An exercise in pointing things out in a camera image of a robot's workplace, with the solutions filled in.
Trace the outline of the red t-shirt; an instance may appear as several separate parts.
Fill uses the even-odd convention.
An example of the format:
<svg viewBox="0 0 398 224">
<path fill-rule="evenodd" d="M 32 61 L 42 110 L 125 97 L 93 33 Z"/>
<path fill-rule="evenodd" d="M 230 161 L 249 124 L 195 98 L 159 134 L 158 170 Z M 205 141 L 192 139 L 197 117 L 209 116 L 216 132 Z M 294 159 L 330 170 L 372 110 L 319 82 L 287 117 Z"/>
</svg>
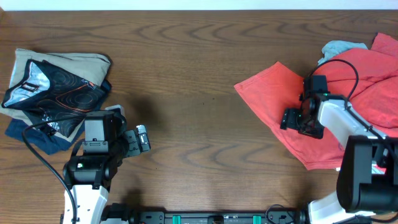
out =
<svg viewBox="0 0 398 224">
<path fill-rule="evenodd" d="M 325 75 L 332 94 L 349 97 L 366 121 L 388 136 L 397 137 L 397 40 L 378 33 L 370 49 L 351 49 L 316 70 Z M 234 88 L 279 141 L 307 170 L 334 169 L 344 149 L 329 130 L 322 139 L 280 129 L 286 108 L 298 108 L 303 79 L 280 62 Z"/>
</svg>

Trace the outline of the light blue t-shirt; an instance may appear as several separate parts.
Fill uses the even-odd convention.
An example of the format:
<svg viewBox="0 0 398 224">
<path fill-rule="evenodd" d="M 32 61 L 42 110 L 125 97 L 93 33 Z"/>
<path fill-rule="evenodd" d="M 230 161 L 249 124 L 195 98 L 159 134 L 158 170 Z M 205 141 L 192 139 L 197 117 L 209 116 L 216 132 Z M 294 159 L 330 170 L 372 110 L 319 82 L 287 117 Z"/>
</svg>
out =
<svg viewBox="0 0 398 224">
<path fill-rule="evenodd" d="M 366 44 L 364 43 L 355 43 L 355 42 L 348 42 L 343 40 L 332 40 L 324 45 L 322 48 L 323 57 L 318 60 L 318 65 L 328 61 L 329 59 L 333 58 L 334 56 L 341 54 L 345 51 L 351 49 L 368 49 Z"/>
</svg>

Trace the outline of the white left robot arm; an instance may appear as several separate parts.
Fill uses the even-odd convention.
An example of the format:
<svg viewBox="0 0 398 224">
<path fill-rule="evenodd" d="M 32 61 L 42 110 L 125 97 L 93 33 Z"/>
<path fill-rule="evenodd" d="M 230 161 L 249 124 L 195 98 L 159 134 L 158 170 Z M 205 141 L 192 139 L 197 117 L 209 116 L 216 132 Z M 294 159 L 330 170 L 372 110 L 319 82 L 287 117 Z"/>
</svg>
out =
<svg viewBox="0 0 398 224">
<path fill-rule="evenodd" d="M 123 159 L 150 151 L 144 125 L 123 131 L 115 138 L 85 138 L 83 154 L 73 153 L 64 166 L 65 209 L 60 219 L 67 223 L 134 223 L 134 215 L 123 204 L 108 205 L 112 178 Z"/>
</svg>

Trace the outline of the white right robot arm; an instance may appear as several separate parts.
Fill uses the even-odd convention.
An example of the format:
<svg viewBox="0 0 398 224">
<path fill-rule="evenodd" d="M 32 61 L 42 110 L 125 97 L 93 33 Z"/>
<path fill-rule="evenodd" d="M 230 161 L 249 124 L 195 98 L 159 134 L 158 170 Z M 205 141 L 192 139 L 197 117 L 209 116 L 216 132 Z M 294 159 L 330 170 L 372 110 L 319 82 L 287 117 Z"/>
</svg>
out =
<svg viewBox="0 0 398 224">
<path fill-rule="evenodd" d="M 397 212 L 397 139 L 364 120 L 341 95 L 315 93 L 287 108 L 281 129 L 315 139 L 328 129 L 345 152 L 336 191 L 308 204 L 307 223 L 372 223 Z"/>
</svg>

